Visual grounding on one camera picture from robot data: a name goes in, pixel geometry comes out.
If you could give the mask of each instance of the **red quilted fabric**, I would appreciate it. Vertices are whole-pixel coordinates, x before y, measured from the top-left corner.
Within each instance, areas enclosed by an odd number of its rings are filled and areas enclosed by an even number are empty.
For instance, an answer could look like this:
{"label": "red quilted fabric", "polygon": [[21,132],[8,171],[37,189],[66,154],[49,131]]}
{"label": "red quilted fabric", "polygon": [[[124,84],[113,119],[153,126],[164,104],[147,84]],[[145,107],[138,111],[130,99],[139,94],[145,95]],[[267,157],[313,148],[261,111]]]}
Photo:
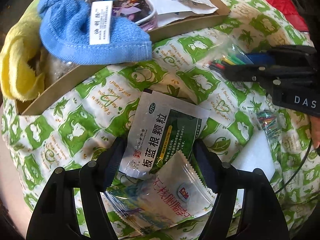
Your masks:
{"label": "red quilted fabric", "polygon": [[307,32],[308,27],[304,19],[298,14],[291,0],[266,0],[274,8],[282,12],[285,18],[299,31]]}

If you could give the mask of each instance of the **person's hand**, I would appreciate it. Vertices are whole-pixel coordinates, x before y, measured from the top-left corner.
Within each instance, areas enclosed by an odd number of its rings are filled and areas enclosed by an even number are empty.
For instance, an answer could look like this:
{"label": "person's hand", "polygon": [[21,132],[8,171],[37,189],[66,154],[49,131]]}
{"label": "person's hand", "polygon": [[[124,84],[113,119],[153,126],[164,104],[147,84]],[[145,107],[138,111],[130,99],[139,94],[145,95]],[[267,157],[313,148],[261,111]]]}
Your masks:
{"label": "person's hand", "polygon": [[315,149],[320,146],[320,117],[310,116],[311,121],[311,138]]}

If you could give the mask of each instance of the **yellow towel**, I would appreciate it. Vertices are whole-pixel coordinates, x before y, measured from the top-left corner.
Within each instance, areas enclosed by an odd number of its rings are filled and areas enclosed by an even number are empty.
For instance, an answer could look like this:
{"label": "yellow towel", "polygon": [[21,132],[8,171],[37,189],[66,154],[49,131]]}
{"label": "yellow towel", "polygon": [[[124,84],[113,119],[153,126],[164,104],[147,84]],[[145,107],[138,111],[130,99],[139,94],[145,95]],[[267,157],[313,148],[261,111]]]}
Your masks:
{"label": "yellow towel", "polygon": [[39,0],[33,0],[5,38],[0,53],[0,82],[6,98],[27,101],[44,91],[44,74],[36,76],[28,65],[41,46],[38,3]]}

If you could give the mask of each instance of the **cartoon patterned fabric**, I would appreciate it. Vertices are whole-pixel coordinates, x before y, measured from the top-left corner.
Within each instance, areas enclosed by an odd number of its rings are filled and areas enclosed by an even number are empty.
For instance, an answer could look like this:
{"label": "cartoon patterned fabric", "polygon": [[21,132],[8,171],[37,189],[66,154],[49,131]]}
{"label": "cartoon patterned fabric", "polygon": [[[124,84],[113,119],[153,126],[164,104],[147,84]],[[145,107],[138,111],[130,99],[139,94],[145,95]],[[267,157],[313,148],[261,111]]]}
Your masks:
{"label": "cartoon patterned fabric", "polygon": [[[52,171],[79,168],[96,159],[114,139],[128,131],[144,88],[186,98],[211,110],[201,138],[223,161],[232,161],[253,134],[250,111],[277,111],[281,140],[272,145],[275,190],[298,168],[308,147],[310,123],[306,115],[273,106],[264,90],[253,83],[226,82],[219,75],[194,66],[217,41],[219,31],[232,36],[244,51],[276,44],[308,44],[284,16],[265,0],[222,0],[231,9],[224,22],[158,42],[153,60],[135,66],[108,66],[65,94],[40,116],[19,116],[14,102],[4,101],[2,135],[21,178],[25,201],[33,209]],[[291,233],[308,218],[319,192],[320,159],[314,150],[300,172],[277,196]],[[114,185],[136,180],[117,174]],[[88,234],[75,190],[81,231]],[[137,236],[106,203],[108,216],[120,238]],[[197,239],[208,215],[135,239]],[[237,227],[234,218],[230,233]]]}

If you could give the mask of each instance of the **white towel label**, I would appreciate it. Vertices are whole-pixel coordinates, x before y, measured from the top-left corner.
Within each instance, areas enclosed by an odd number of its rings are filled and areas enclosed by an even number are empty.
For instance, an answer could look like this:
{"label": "white towel label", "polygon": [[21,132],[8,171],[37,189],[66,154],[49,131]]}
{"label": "white towel label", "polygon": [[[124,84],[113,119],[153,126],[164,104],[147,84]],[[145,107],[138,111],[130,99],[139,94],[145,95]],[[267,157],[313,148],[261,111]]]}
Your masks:
{"label": "white towel label", "polygon": [[89,44],[110,43],[112,1],[97,1],[91,5]]}

